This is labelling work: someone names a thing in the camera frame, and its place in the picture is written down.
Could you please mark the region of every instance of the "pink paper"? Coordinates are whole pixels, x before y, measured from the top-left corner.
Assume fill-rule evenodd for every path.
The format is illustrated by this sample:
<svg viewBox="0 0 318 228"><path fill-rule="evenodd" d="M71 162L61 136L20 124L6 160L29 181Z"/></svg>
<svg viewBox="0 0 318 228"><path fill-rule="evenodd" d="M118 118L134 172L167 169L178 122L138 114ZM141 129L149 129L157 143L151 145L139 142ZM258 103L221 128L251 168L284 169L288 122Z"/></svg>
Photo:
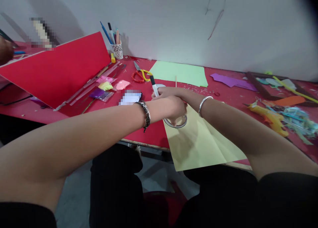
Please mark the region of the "pink paper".
<svg viewBox="0 0 318 228"><path fill-rule="evenodd" d="M241 87L244 89L258 91L254 85L247 83L247 81L244 81L244 80L239 80L239 79L235 79L232 77L222 76L222 75L219 75L217 73L214 73L210 76L213 77L213 79L215 81L223 82L224 84L226 84L229 87L237 86L237 87Z"/></svg>

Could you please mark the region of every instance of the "marker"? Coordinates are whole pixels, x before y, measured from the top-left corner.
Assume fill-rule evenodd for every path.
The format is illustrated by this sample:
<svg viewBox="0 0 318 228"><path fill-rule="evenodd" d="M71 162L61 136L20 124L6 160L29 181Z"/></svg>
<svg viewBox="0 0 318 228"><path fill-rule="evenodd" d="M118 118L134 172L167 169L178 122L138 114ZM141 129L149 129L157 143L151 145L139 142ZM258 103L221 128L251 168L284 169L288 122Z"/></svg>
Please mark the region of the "marker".
<svg viewBox="0 0 318 228"><path fill-rule="evenodd" d="M108 33L106 31L106 28L104 27L104 25L102 24L102 22L100 21L100 24L102 25L102 29L104 30L104 33L106 34L106 37L108 38L108 41L110 44L112 44L112 40L110 39L110 37L108 36Z"/></svg>
<svg viewBox="0 0 318 228"><path fill-rule="evenodd" d="M113 42L114 42L114 44L115 44L116 41L115 41L115 38L114 38L114 35L113 35L112 26L110 25L110 23L108 23L108 27L109 27L109 32L110 32L110 35L111 35L111 37L112 37L112 40L113 40Z"/></svg>
<svg viewBox="0 0 318 228"><path fill-rule="evenodd" d="M150 80L151 80L153 92L155 93L155 96L157 97L157 96L159 96L159 92L158 92L157 85L155 83L155 79L153 78L153 76L150 76Z"/></svg>

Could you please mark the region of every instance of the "pencil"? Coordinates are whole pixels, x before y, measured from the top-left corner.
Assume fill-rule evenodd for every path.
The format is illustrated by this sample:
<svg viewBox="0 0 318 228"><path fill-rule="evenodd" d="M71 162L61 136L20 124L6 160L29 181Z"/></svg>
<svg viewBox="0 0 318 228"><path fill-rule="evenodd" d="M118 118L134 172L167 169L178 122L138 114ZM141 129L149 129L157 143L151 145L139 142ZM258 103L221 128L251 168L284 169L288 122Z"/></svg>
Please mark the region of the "pencil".
<svg viewBox="0 0 318 228"><path fill-rule="evenodd" d="M116 44L119 44L119 30L116 30Z"/></svg>

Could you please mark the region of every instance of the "silver bangle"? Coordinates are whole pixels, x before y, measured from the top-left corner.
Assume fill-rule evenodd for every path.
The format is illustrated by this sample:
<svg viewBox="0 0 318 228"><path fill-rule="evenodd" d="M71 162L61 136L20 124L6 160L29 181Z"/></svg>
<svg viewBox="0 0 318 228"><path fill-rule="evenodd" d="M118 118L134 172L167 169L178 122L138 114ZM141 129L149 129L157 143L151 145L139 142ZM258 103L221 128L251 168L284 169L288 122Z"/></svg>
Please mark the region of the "silver bangle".
<svg viewBox="0 0 318 228"><path fill-rule="evenodd" d="M202 107L203 103L205 102L205 100L206 100L207 98L212 98L212 99L213 99L212 96L207 96L207 97L205 97L205 98L202 100L202 102L201 102L201 104L200 104L200 107L199 107L199 112L198 112L198 114L199 114L199 116L200 116L201 118L202 118L202 116L201 116L201 107Z"/></svg>

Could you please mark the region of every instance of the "yellow glue gun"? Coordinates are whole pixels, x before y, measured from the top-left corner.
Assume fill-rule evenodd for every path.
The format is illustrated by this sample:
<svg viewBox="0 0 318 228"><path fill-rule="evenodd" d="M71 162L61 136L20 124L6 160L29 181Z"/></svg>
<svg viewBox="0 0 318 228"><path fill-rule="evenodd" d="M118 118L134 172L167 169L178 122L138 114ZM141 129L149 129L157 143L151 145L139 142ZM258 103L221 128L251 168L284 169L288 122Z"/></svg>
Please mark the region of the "yellow glue gun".
<svg viewBox="0 0 318 228"><path fill-rule="evenodd" d="M281 123L281 121L284 119L284 117L280 114L277 114L273 111L270 111L269 109L265 109L263 107L260 107L258 105L253 104L244 104L247 106L247 108L262 116L265 120L265 122L269 123L272 130L274 130L276 133L280 134L283 137L288 136L288 132L285 130L284 125Z"/></svg>

